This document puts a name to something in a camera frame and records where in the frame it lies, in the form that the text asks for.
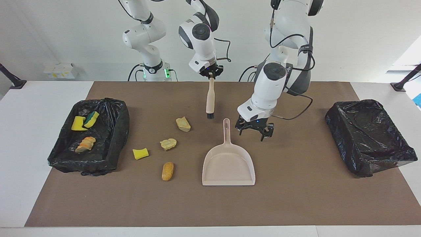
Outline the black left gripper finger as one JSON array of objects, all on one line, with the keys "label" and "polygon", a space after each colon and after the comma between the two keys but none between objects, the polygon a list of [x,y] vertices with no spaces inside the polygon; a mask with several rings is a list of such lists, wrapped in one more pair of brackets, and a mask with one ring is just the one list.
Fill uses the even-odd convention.
[{"label": "black left gripper finger", "polygon": [[239,131],[239,136],[242,135],[242,131],[247,129],[247,122],[244,119],[238,119],[235,124],[235,128]]},{"label": "black left gripper finger", "polygon": [[261,139],[262,142],[265,138],[269,137],[271,138],[274,132],[275,125],[272,122],[266,123],[265,126],[262,126],[260,133],[261,133]]}]

